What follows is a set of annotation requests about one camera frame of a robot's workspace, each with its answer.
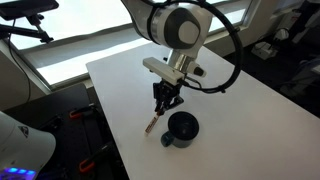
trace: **window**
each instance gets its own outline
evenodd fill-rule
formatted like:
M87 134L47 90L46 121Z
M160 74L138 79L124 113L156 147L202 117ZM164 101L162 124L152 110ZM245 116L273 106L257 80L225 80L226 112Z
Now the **window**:
M56 1L60 4L59 8L42 13L45 19L41 24L55 42L45 45L41 44L39 39L12 36L12 42L20 50L24 60L52 89L86 76L85 64L90 61L149 42L139 37L131 28L131 18L120 0L78 0L76 3L71 0ZM251 0L208 2L218 3L218 9L233 24L241 25ZM12 22L0 23L12 25ZM26 18L18 19L16 26L34 29ZM125 28L117 29L113 33L97 33L117 26ZM223 28L221 22L214 17L210 32L215 33Z
M41 28L55 40L91 34L102 29L131 23L129 13L120 0L56 1L59 3L58 9L41 13L45 17L41 21ZM12 25L12 21L2 19L0 23ZM17 19L16 26L35 29L26 18ZM18 35L12 37L12 42L18 49L41 45L39 39Z

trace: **wire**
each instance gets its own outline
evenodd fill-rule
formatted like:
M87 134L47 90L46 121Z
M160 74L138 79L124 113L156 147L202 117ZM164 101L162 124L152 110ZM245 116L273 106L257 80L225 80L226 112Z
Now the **wire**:
M14 29L15 24L16 24L16 19L13 20L12 29ZM27 106L27 104L29 103L29 101L31 99L31 82L30 82L30 78L29 78L28 74L26 73L26 71L21 67L21 65L18 63L18 61L16 60L16 58L13 55L12 46L11 46L11 36L12 36L12 33L9 34L9 40L8 40L9 53L10 53L13 61L17 64L17 66L21 69L21 71L23 72L23 74L27 78L27 83L28 83L28 97L27 97L26 102L23 104L23 106L21 108L21 110L23 110Z
M198 5L207 11L211 12L215 17L217 17L221 23L226 27L227 31L229 32L229 35L233 41L233 44L235 46L235 67L233 70L232 75L230 78L222 85L215 87L215 88L198 88L191 86L188 82L184 80L180 80L179 82L191 89L202 91L204 93L212 94L212 93L217 93L217 92L222 92L224 93L227 88L229 88L238 78L240 72L241 72L241 67L242 67L242 61L243 61L243 46L242 42L238 36L238 29L235 29L234 26L231 24L231 22L228 20L228 18L221 13L216 7L212 6L210 3L206 2L205 0L198 0L198 1L191 1L191 0L167 0L164 3L154 3L149 0L142 0L148 5L153 6L154 8L165 8L166 6L170 6L172 4L177 4L177 3L189 3L189 4L194 4Z
M201 83L200 83L199 81L197 81L197 80L195 80L195 79L193 79L193 78L191 78L191 77L189 77L189 76L186 76L186 79L188 79L189 81L192 81L192 82L198 84L198 85L199 85L199 88L202 88L202 85L201 85Z

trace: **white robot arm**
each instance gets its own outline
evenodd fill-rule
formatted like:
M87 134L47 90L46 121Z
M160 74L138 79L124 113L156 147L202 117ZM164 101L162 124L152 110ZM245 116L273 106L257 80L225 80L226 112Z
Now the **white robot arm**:
M157 113L163 114L184 102L179 96L182 85L205 93L216 93L224 92L237 79L241 71L241 41L229 20L211 4L205 0L166 0L163 3L150 0L121 1L140 36L172 49L166 64L152 57L143 60L144 66L162 78L160 83L153 85ZM230 79L219 87L192 87L185 81L188 73L201 77L206 75L195 60L208 35L213 15L225 25L235 44L235 70Z
M155 8L141 0L122 2L140 36L173 49L167 64L181 73L193 73L187 71L188 66L191 63L190 66L198 67L194 65L194 60L208 35L212 13L193 4Z

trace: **mug handle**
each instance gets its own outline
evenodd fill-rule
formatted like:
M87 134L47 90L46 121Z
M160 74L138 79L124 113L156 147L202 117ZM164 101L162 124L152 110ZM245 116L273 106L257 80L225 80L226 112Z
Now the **mug handle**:
M173 143L174 136L168 131L161 136L161 144L168 147Z

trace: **blue light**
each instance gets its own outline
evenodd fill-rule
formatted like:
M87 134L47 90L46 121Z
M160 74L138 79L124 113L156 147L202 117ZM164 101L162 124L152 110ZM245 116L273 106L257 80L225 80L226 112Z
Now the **blue light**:
M34 171L28 171L28 172L27 172L28 175L32 175L32 174L35 174L35 173L36 173L36 172L34 172Z
M17 168L10 168L10 169L8 169L7 171L8 171L8 172L17 172L18 169L17 169Z
M25 169L20 169L20 170L18 171L19 174L24 174L24 173L26 173L26 172L27 172L27 170L25 170Z

